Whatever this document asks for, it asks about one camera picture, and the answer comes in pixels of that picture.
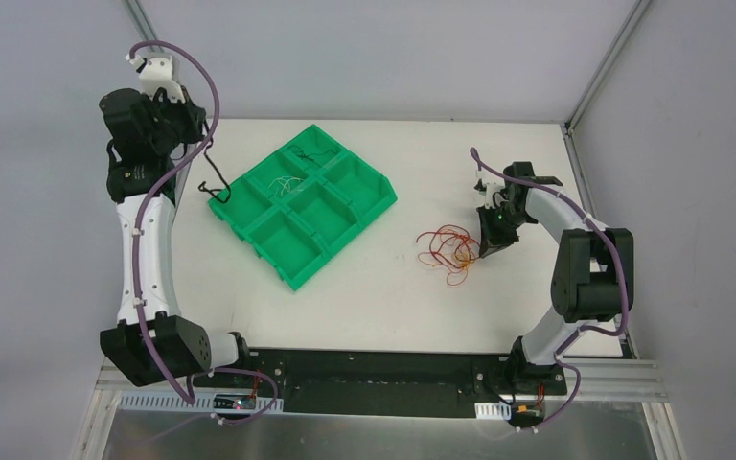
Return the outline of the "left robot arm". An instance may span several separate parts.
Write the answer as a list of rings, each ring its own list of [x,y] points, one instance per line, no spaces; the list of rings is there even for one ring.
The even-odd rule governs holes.
[[[100,333],[104,355],[138,387],[216,367],[229,386],[245,386],[254,362],[241,335],[209,332],[184,318],[173,282],[179,164],[172,154],[204,141],[205,109],[163,88],[152,95],[118,89],[99,108],[111,135],[106,188],[123,246],[123,291],[116,326]]]

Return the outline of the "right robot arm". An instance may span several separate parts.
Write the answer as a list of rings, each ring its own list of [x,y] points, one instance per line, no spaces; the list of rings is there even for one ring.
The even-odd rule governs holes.
[[[475,190],[479,255],[493,255],[518,242],[518,229],[539,224],[558,245],[550,283],[551,306],[530,332],[516,339],[506,359],[504,384],[520,393],[543,384],[559,393],[563,369],[557,357],[579,337],[602,332],[633,304],[633,234],[590,217],[554,176],[537,176],[529,162],[514,162],[489,179],[478,165]]]

